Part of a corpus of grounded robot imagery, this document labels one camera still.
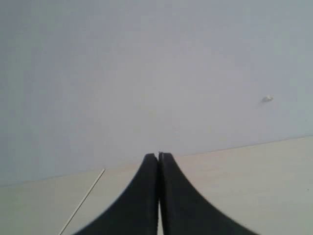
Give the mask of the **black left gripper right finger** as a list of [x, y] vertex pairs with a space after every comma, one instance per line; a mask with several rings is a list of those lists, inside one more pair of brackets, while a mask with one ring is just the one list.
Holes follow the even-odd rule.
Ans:
[[255, 235], [208, 202], [171, 153], [158, 155], [160, 209], [165, 235]]

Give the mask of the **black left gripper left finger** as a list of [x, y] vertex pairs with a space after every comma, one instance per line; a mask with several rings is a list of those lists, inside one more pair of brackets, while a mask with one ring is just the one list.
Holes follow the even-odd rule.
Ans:
[[77, 235], [156, 235], [158, 229], [158, 160], [146, 154], [121, 195]]

